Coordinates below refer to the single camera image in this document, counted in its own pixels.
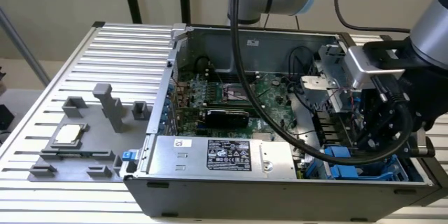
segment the beige wall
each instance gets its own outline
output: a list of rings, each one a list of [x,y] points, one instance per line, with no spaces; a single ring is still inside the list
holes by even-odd
[[[226,1],[190,0],[192,22],[225,24]],[[346,21],[354,25],[410,28],[429,1],[340,0],[340,4]],[[145,23],[180,22],[178,0],[138,0],[138,3]],[[93,21],[130,22],[126,0],[0,0],[0,5],[38,59],[65,60]],[[316,0],[298,20],[302,29],[348,31],[337,21],[332,0]],[[293,29],[293,17],[272,15],[268,27]],[[2,31],[0,58],[20,58]]]

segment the green circuit board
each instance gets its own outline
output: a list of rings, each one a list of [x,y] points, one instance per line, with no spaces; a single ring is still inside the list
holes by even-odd
[[[264,109],[278,125],[290,126],[294,114],[290,102],[288,103],[286,83],[282,83],[281,76],[274,74],[261,73],[258,76],[250,88]],[[180,136],[252,138],[253,133],[265,133],[264,137],[269,135],[272,141],[282,141],[257,116],[238,83],[210,82],[200,74],[184,74],[178,79],[182,87],[176,112]],[[232,129],[208,127],[202,115],[210,109],[248,112],[246,126]]]

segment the metal slotted tabletop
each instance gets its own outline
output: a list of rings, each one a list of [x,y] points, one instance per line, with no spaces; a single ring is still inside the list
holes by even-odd
[[[122,183],[28,182],[28,169],[38,159],[62,119],[68,96],[98,104],[92,90],[110,83],[122,104],[152,104],[162,67],[172,49],[170,26],[109,24],[92,27],[52,83],[0,147],[0,223],[193,223],[197,220],[150,218],[141,213]],[[354,42],[381,40],[353,36]],[[448,171],[448,115],[428,132],[436,158]],[[260,223],[246,220],[202,220],[202,223]],[[405,207],[377,223],[448,223],[448,198],[428,207]]]

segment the capacitor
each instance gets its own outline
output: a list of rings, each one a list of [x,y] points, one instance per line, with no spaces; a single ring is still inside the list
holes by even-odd
[[[277,80],[272,80],[270,81],[270,85],[274,86],[274,87],[278,87],[280,86],[280,82]]]

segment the warning label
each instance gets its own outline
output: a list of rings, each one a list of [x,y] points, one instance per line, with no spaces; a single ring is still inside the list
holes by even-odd
[[[249,141],[208,140],[206,168],[252,171]]]

